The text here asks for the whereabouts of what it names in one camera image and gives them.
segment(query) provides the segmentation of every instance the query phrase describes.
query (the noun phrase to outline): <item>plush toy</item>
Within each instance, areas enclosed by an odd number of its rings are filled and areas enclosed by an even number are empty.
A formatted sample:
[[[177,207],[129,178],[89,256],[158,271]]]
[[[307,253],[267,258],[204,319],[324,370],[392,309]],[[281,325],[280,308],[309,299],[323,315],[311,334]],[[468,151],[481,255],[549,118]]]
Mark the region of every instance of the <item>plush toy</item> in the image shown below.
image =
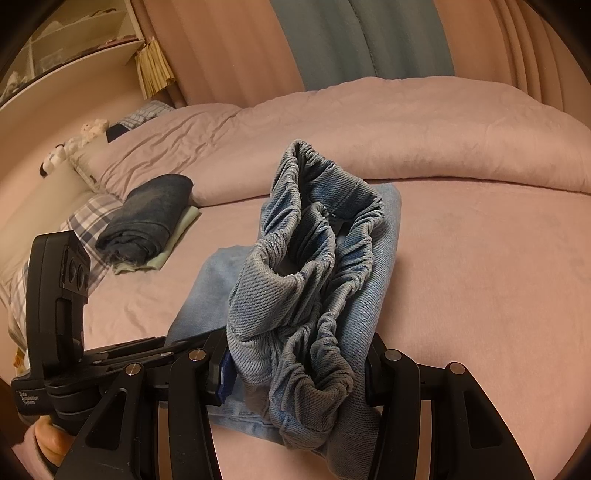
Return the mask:
[[[82,125],[80,135],[68,139],[65,143],[56,145],[53,151],[46,157],[41,167],[39,167],[41,176],[47,177],[60,163],[82,147],[88,145],[100,134],[106,132],[108,128],[109,121],[102,118]]]

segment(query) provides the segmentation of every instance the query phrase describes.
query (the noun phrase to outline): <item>wooden tassel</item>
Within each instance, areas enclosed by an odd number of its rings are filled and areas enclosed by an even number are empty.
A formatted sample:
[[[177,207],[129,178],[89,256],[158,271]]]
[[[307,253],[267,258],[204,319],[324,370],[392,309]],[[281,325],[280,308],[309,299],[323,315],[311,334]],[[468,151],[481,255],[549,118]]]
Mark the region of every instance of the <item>wooden tassel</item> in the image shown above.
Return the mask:
[[[150,40],[137,52],[135,64],[139,85],[146,100],[175,82],[174,74],[156,39]]]

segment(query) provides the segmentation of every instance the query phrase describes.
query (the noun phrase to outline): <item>wrinkled fabric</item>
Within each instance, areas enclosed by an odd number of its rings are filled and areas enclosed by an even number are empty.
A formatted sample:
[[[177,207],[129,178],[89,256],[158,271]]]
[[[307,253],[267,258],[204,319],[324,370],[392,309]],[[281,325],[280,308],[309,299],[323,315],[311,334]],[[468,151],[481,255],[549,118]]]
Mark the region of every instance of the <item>wrinkled fabric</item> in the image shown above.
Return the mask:
[[[247,405],[286,445],[320,447],[353,391],[337,317],[371,273],[369,235],[383,218],[380,195],[363,180],[305,142],[285,152],[230,295],[228,346]]]
[[[240,378],[212,422],[315,450],[341,478],[367,476],[379,416],[363,365],[399,227],[392,184],[371,187],[305,142],[289,147],[259,240],[212,255],[169,330],[167,342],[228,321]]]
[[[193,182],[178,174],[133,189],[96,241],[110,264],[144,265],[166,247],[189,202]]]

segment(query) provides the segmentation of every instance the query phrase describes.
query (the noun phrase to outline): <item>human hand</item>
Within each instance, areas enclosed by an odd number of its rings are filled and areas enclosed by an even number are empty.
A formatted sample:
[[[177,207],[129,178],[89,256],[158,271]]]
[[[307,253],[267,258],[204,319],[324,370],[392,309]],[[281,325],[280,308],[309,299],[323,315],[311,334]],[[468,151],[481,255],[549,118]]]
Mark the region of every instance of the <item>human hand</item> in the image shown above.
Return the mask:
[[[44,416],[35,422],[35,438],[43,455],[60,466],[75,437],[57,428],[49,416]]]

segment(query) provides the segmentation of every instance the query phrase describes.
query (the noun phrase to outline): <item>metal screw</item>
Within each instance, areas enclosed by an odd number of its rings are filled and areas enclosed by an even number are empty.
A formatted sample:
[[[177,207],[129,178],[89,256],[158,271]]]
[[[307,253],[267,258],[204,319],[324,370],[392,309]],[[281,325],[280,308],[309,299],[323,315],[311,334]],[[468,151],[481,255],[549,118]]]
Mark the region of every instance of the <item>metal screw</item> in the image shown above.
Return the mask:
[[[393,348],[389,348],[388,350],[386,350],[384,352],[384,357],[386,357],[386,360],[390,360],[392,362],[397,362],[398,360],[400,360],[402,358],[402,354],[398,350],[395,350]]]
[[[195,350],[191,350],[189,352],[189,358],[193,362],[199,362],[200,360],[203,360],[205,358],[205,355],[205,350],[201,350],[200,348],[196,348]]]
[[[458,364],[457,362],[453,362],[449,366],[449,370],[454,372],[456,375],[462,375],[466,371],[466,367],[464,367],[462,364]]]
[[[127,367],[125,367],[125,373],[130,377],[132,375],[138,374],[140,370],[142,370],[142,366],[140,364],[129,364]]]

